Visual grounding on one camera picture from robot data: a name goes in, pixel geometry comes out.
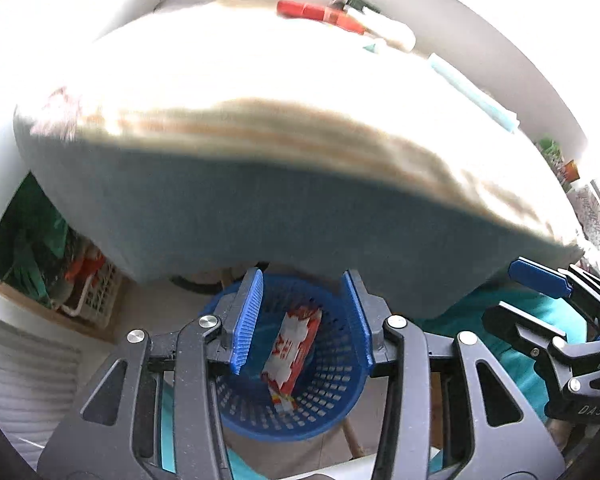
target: metal screw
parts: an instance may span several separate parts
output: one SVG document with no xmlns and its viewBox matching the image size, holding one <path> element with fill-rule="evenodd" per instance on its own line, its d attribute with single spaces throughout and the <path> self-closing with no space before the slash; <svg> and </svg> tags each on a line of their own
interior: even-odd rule
<svg viewBox="0 0 600 480">
<path fill-rule="evenodd" d="M 567 386 L 573 393 L 578 392 L 580 390 L 580 381 L 574 377 L 573 379 L 569 379 Z"/>
<path fill-rule="evenodd" d="M 473 332 L 469 332 L 468 330 L 459 333 L 458 339 L 461 343 L 464 343 L 465 345 L 475 345 L 478 342 L 478 336 L 475 335 Z"/>
<path fill-rule="evenodd" d="M 139 343 L 144 341 L 144 330 L 140 330 L 139 328 L 132 330 L 126 335 L 126 340 L 130 343 Z"/>
<path fill-rule="evenodd" d="M 407 326 L 407 320 L 402 316 L 389 316 L 386 322 L 391 328 L 404 328 Z"/>
<path fill-rule="evenodd" d="M 218 318 L 212 314 L 207 314 L 206 316 L 202 316 L 198 320 L 198 323 L 202 328 L 211 328 L 218 324 Z"/>
<path fill-rule="evenodd" d="M 551 342 L 554 344 L 554 346 L 556 348 L 564 348 L 564 345 L 566 344 L 564 342 L 564 339 L 562 339 L 561 337 L 555 336 L 553 339 L 551 339 Z"/>
</svg>

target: plastic crate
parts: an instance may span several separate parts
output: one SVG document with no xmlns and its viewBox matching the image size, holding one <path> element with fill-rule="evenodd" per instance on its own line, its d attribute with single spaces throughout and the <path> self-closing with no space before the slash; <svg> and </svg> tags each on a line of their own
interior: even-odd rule
<svg viewBox="0 0 600 480">
<path fill-rule="evenodd" d="M 100 270 L 85 281 L 78 305 L 71 308 L 63 304 L 62 311 L 68 316 L 89 321 L 98 328 L 105 328 L 109 324 L 122 279 L 120 270 L 106 260 Z"/>
</svg>

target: teal object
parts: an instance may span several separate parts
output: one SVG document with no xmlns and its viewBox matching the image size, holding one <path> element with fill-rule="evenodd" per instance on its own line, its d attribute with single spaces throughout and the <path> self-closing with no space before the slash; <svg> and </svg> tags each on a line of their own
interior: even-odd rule
<svg viewBox="0 0 600 480">
<path fill-rule="evenodd" d="M 160 426 L 160 447 L 162 448 L 162 468 L 172 473 L 176 472 L 176 461 L 173 447 L 173 388 L 165 384 L 162 389 L 162 422 Z M 234 480 L 267 480 L 259 475 L 235 454 L 227 450 L 229 465 L 234 474 Z"/>
<path fill-rule="evenodd" d="M 505 301 L 526 313 L 564 330 L 569 343 L 584 343 L 587 324 L 564 300 L 554 300 L 530 290 L 474 290 L 458 301 L 442 316 L 416 320 L 425 332 L 455 337 L 462 330 L 474 332 L 496 356 L 502 367 L 515 381 L 525 399 L 544 422 L 544 405 L 549 396 L 544 381 L 534 372 L 533 359 L 522 355 L 501 339 L 489 334 L 482 326 L 482 313 L 489 306 Z"/>
<path fill-rule="evenodd" d="M 451 65 L 451 63 L 445 61 L 437 54 L 431 54 L 429 56 L 429 64 L 453 88 L 464 94 L 472 103 L 479 106 L 483 112 L 509 133 L 513 133 L 513 130 L 520 126 L 520 121 L 514 112 L 507 110 L 495 99 L 485 94 L 469 81 L 462 72 Z"/>
</svg>

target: red cap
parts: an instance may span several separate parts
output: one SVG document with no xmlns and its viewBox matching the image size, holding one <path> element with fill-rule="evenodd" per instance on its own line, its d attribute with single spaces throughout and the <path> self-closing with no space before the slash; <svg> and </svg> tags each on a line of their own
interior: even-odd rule
<svg viewBox="0 0 600 480">
<path fill-rule="evenodd" d="M 307 18 L 321 22 L 324 18 L 325 7 L 312 4 L 301 4 L 289 0 L 279 0 L 276 6 L 278 14 L 290 18 Z"/>
</svg>

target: red and white package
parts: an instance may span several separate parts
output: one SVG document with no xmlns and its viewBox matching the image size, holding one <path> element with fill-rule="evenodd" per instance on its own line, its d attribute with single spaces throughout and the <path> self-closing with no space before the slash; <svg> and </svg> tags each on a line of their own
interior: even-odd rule
<svg viewBox="0 0 600 480">
<path fill-rule="evenodd" d="M 300 306 L 286 313 L 260 375 L 271 390 L 291 395 L 321 319 L 322 311 L 315 307 Z"/>
<path fill-rule="evenodd" d="M 291 413 L 298 408 L 296 400 L 292 396 L 279 394 L 275 392 L 271 386 L 269 387 L 269 395 L 273 401 L 273 407 L 276 410 L 276 413 Z"/>
</svg>

